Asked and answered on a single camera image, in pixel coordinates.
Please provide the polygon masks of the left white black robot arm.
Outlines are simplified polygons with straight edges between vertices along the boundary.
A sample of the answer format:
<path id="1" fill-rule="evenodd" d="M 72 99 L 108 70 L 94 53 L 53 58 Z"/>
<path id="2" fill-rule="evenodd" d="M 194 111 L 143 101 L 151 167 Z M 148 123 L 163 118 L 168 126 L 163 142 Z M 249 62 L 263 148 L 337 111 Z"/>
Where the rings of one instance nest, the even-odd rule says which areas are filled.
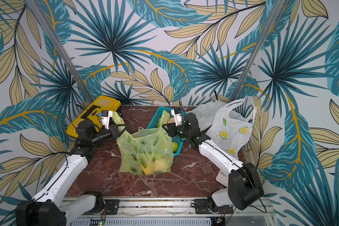
<path id="1" fill-rule="evenodd" d="M 20 202 L 15 209 L 18 226 L 68 226 L 86 212 L 95 215 L 105 212 L 107 205 L 101 192 L 85 192 L 77 200 L 61 205 L 78 175 L 94 159 L 98 145 L 119 138 L 127 129 L 124 123 L 110 124 L 109 117 L 104 117 L 102 123 L 101 130 L 89 119 L 78 124 L 78 137 L 63 166 L 32 200 Z"/>

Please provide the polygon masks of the green plastic bag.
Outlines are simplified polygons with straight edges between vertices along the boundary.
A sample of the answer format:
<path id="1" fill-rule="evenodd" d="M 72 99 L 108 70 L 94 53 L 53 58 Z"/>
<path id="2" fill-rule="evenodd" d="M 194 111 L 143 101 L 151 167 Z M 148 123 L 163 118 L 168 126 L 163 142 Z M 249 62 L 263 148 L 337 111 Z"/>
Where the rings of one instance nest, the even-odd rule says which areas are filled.
<path id="1" fill-rule="evenodd" d="M 124 120 L 117 112 L 113 113 L 112 119 L 115 124 L 124 124 Z M 162 125 L 166 124 L 169 119 L 169 113 L 163 112 L 157 128 L 143 129 L 133 134 L 127 130 L 123 131 L 117 139 L 121 155 L 120 172 L 143 176 L 141 165 L 152 164 L 159 158 L 166 158 L 172 166 L 174 161 L 172 137 L 162 128 Z"/>

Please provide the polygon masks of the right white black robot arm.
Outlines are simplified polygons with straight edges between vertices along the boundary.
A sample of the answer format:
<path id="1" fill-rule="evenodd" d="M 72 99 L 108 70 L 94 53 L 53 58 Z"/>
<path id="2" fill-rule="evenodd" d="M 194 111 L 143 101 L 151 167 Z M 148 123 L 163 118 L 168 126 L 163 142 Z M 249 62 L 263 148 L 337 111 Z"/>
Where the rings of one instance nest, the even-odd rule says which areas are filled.
<path id="1" fill-rule="evenodd" d="M 256 167 L 243 163 L 221 149 L 214 141 L 200 131 L 199 122 L 192 113 L 180 109 L 171 110 L 174 122 L 162 125 L 169 136 L 178 136 L 214 163 L 228 179 L 228 187 L 219 189 L 208 198 L 212 211 L 222 206 L 232 205 L 242 211 L 264 195 L 264 190 Z"/>

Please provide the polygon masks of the yellow pear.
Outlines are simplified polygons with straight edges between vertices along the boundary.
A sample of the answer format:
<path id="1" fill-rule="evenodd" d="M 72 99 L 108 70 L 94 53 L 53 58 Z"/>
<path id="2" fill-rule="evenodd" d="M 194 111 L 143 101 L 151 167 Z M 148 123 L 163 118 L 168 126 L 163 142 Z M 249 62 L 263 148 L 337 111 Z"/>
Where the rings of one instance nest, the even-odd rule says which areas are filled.
<path id="1" fill-rule="evenodd" d="M 143 175 L 152 175 L 155 173 L 155 164 L 141 165 L 141 171 Z"/>

